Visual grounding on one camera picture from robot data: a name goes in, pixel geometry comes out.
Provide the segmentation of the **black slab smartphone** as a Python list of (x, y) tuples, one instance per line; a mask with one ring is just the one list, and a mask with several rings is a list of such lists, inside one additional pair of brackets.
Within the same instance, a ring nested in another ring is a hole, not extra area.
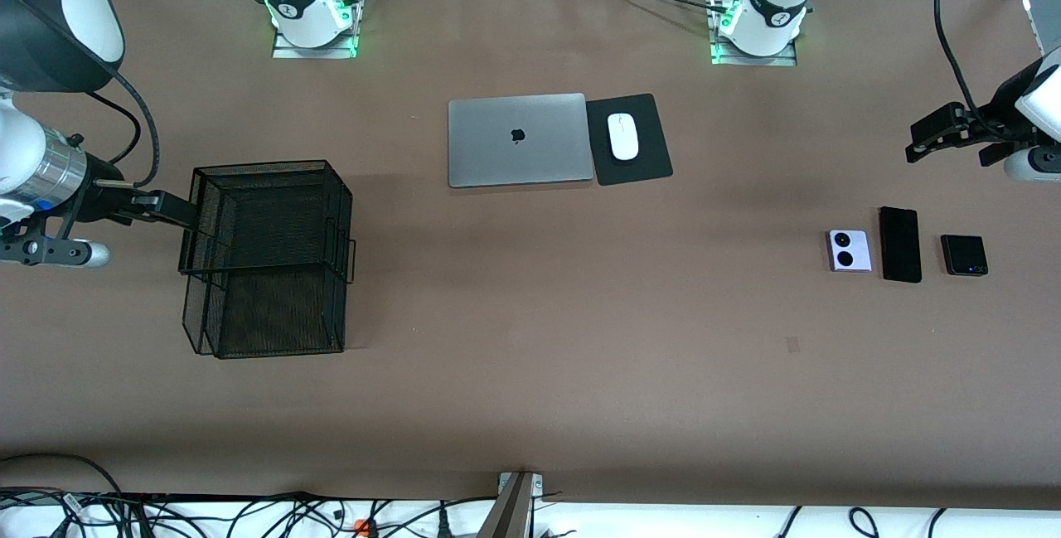
[(917, 211), (882, 206), (879, 209), (880, 258), (883, 278), (902, 284), (923, 280)]

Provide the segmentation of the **black flip phone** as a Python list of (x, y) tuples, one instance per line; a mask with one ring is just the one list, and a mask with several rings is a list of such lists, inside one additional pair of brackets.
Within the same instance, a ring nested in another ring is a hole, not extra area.
[(978, 235), (941, 235), (945, 270), (951, 276), (982, 277), (989, 274), (984, 240)]

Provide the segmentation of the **lilac flip phone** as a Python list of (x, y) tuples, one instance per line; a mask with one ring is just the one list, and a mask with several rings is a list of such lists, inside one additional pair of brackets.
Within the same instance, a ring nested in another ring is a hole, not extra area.
[(869, 273), (873, 270), (870, 244), (864, 230), (830, 230), (827, 248), (832, 271)]

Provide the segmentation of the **black mouse pad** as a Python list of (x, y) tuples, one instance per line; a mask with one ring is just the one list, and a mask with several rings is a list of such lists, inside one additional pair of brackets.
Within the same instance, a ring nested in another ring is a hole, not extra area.
[[(596, 180), (602, 186), (646, 183), (673, 175), (666, 135), (661, 126), (655, 96), (589, 100), (586, 111)], [(640, 150), (637, 159), (630, 162), (620, 162), (611, 153), (607, 127), (607, 117), (610, 114), (631, 114), (634, 118)]]

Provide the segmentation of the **white computer mouse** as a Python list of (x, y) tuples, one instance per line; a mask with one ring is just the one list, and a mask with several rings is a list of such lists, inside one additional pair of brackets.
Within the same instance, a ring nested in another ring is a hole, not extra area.
[(630, 162), (639, 156), (640, 142), (637, 124), (631, 114), (610, 114), (607, 117), (611, 153), (620, 162)]

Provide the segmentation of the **silver closed laptop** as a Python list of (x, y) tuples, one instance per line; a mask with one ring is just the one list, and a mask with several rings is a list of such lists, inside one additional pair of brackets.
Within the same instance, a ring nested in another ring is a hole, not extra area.
[(448, 103), (448, 186), (590, 183), (586, 96), (456, 99)]

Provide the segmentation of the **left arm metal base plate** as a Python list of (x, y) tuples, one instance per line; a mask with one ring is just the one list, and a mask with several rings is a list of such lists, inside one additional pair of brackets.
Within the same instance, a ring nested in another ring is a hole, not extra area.
[[(706, 4), (713, 7), (731, 8), (735, 5), (734, 0), (705, 0)], [(741, 66), (775, 66), (793, 67), (798, 65), (798, 56), (795, 41), (789, 41), (781, 53), (773, 56), (754, 56), (745, 51), (741, 51), (735, 44), (721, 33), (721, 24), (728, 17), (724, 17), (721, 12), (706, 12), (706, 21), (709, 24), (709, 44), (711, 48), (712, 65), (741, 65)]]

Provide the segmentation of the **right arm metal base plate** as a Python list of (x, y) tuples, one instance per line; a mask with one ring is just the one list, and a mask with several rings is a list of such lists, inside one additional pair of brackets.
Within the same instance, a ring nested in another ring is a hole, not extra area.
[(345, 60), (355, 59), (359, 54), (359, 28), (342, 31), (337, 38), (319, 47), (299, 47), (289, 42), (282, 33), (276, 31), (273, 42), (274, 59)]

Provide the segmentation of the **grey aluminium table bracket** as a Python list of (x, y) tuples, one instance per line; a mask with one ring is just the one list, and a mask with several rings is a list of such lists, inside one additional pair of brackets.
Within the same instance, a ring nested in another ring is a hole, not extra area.
[(544, 494), (539, 473), (501, 473), (499, 496), (475, 538), (534, 538), (535, 500)]

